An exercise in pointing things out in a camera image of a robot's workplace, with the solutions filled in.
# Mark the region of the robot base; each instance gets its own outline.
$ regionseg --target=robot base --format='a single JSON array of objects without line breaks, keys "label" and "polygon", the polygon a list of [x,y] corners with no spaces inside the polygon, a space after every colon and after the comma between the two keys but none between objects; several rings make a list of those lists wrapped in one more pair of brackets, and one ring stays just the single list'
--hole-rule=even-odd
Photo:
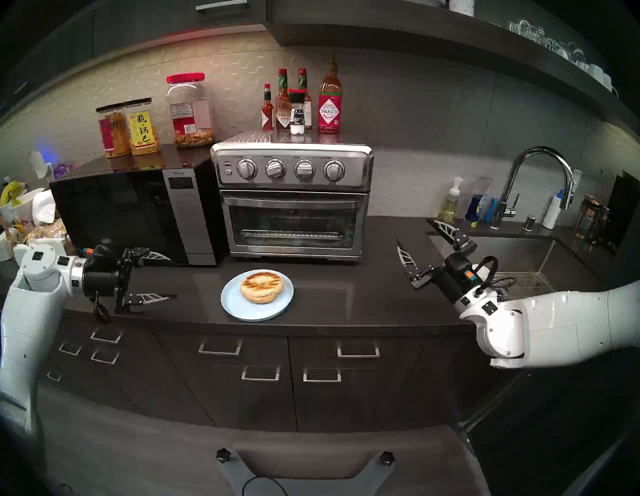
[{"label": "robot base", "polygon": [[220,472],[227,478],[237,496],[243,496],[243,488],[246,496],[373,496],[393,472],[395,462],[393,454],[385,451],[376,454],[351,479],[272,480],[268,477],[256,477],[235,451],[222,448],[216,459]]}]

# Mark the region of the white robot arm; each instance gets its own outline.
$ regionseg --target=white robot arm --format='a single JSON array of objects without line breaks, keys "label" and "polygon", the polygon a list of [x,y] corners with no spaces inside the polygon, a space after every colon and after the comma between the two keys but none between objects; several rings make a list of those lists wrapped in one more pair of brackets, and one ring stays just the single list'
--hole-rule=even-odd
[{"label": "white robot arm", "polygon": [[172,294],[127,292],[134,267],[173,264],[167,257],[146,248],[128,248],[115,257],[104,247],[87,250],[89,258],[68,256],[61,243],[35,240],[19,244],[14,253],[19,264],[2,310],[2,357],[0,358],[0,415],[27,442],[39,437],[35,409],[37,374],[53,343],[65,302],[70,295],[89,297],[93,314],[110,322],[101,296],[116,296],[117,314],[131,305],[146,305]]},{"label": "white robot arm", "polygon": [[434,282],[461,319],[476,324],[476,341],[502,369],[557,367],[583,362],[612,349],[640,346],[640,281],[604,292],[563,291],[498,301],[491,288],[497,260],[486,279],[465,255],[476,244],[468,234],[430,221],[454,248],[437,267],[421,271],[398,241],[398,255],[416,289]]}]

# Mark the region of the red bottle cap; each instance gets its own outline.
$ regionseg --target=red bottle cap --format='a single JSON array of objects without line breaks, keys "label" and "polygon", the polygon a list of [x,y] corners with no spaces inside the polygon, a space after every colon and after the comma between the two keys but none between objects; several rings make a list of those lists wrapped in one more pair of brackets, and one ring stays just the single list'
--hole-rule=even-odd
[{"label": "red bottle cap", "polygon": [[204,81],[204,72],[184,72],[166,77],[166,82],[169,84],[194,83],[195,81]]}]

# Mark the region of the chrome faucet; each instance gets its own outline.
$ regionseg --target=chrome faucet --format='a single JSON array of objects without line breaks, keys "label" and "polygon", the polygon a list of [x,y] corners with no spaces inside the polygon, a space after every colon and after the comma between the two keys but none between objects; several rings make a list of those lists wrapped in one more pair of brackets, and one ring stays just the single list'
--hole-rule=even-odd
[{"label": "chrome faucet", "polygon": [[573,200],[573,172],[571,171],[571,167],[569,167],[569,164],[566,162],[566,160],[564,160],[564,157],[556,152],[553,148],[528,148],[527,150],[524,150],[520,155],[518,155],[513,161],[511,171],[509,172],[509,179],[507,180],[507,184],[504,185],[504,191],[502,192],[502,196],[500,197],[498,206],[496,206],[495,212],[493,213],[493,218],[491,219],[491,222],[489,222],[489,227],[491,229],[500,229],[500,224],[502,224],[503,217],[515,217],[516,211],[513,208],[507,208],[507,200],[509,199],[511,188],[513,188],[513,183],[516,181],[516,174],[518,173],[518,169],[520,169],[520,166],[526,159],[528,159],[532,155],[538,155],[540,153],[553,157],[562,166],[564,172],[564,192],[562,195],[562,199],[560,200],[560,208],[562,210],[567,210],[569,208],[569,205]]}]

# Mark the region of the hot sauce bottle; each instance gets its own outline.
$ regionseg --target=hot sauce bottle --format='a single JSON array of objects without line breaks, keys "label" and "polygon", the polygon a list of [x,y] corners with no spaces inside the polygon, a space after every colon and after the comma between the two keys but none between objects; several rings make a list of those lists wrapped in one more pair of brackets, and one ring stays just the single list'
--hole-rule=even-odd
[{"label": "hot sauce bottle", "polygon": [[289,131],[291,102],[289,101],[289,87],[287,85],[287,69],[278,71],[278,87],[280,94],[276,98],[276,130]]},{"label": "hot sauce bottle", "polygon": [[304,67],[298,69],[298,89],[305,91],[305,102],[302,104],[305,113],[305,131],[311,131],[311,96],[307,91],[307,70]]},{"label": "hot sauce bottle", "polygon": [[262,130],[273,131],[273,105],[271,104],[271,85],[264,85],[264,105],[262,106]]},{"label": "hot sauce bottle", "polygon": [[340,132],[342,117],[342,84],[338,79],[338,65],[335,54],[329,64],[329,71],[320,85],[318,98],[318,132],[335,134]]}]

